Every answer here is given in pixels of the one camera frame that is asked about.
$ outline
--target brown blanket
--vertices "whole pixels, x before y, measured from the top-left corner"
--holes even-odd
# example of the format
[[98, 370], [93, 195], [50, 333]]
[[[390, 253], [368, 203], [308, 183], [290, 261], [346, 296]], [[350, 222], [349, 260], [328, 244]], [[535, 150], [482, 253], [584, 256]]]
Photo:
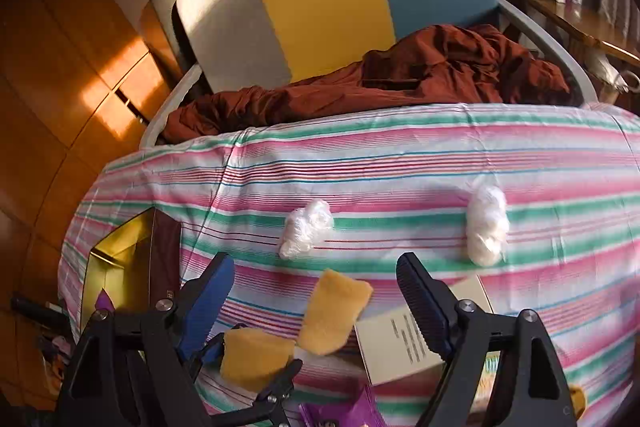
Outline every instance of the brown blanket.
[[169, 115], [164, 137], [180, 143], [251, 126], [403, 105], [568, 105], [570, 99], [558, 67], [536, 60], [493, 26], [437, 25], [324, 76], [278, 89], [254, 86], [202, 96]]

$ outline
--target purple wrapper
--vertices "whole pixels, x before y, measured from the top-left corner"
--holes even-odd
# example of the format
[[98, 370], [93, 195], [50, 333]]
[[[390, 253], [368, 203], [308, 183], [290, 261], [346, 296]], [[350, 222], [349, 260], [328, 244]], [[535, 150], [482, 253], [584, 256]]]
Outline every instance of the purple wrapper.
[[353, 403], [303, 403], [300, 404], [300, 412], [306, 427], [386, 427], [376, 407], [373, 391], [368, 385]]
[[97, 310], [109, 310], [110, 312], [116, 311], [116, 308], [113, 306], [113, 302], [109, 298], [109, 295], [104, 288], [100, 290], [98, 294], [98, 298], [95, 299], [95, 309]]

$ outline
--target yellow sponge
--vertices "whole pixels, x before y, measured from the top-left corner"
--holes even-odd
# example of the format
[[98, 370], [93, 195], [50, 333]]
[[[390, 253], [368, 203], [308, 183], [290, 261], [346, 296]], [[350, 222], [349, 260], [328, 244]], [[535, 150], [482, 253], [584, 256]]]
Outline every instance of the yellow sponge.
[[325, 270], [311, 293], [298, 345], [315, 355], [340, 349], [372, 293], [372, 286], [365, 281]]
[[239, 328], [225, 333], [220, 375], [226, 381], [258, 393], [293, 358], [295, 341], [262, 330]]
[[580, 417], [587, 410], [587, 395], [579, 385], [569, 384], [569, 394], [571, 396], [571, 405], [574, 406], [575, 419], [579, 420]]

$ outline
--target gold box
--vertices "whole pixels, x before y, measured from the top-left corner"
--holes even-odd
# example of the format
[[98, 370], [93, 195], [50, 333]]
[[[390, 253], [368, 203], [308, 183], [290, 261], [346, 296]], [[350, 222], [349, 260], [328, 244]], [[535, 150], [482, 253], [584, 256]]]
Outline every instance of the gold box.
[[180, 222], [152, 207], [129, 219], [89, 253], [80, 330], [95, 311], [101, 290], [114, 308], [144, 312], [180, 289]]

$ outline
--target striped bedsheet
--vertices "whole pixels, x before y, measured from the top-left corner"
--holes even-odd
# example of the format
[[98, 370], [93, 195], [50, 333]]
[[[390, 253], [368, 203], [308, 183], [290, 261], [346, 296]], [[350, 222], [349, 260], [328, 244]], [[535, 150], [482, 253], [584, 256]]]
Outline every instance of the striped bedsheet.
[[[588, 397], [580, 425], [602, 425], [630, 386], [640, 319], [639, 160], [640, 120], [599, 105], [394, 108], [156, 147], [109, 164], [89, 190], [66, 234], [59, 291], [77, 335], [90, 248], [153, 204], [182, 222], [183, 281], [217, 251], [235, 259], [212, 333], [244, 322], [295, 338], [326, 268], [373, 285], [364, 315], [379, 314], [402, 304], [396, 259], [414, 251], [448, 283], [478, 273], [497, 313], [537, 309]], [[482, 182], [503, 188], [511, 221], [505, 262], [488, 269], [464, 250], [469, 191]], [[331, 205], [334, 232], [308, 257], [280, 260], [285, 216], [312, 198]], [[377, 387], [387, 423], [414, 425], [437, 378]], [[344, 399], [365, 379], [352, 335], [335, 356], [305, 355], [293, 398]], [[211, 411], [252, 400], [213, 370], [196, 384]]]

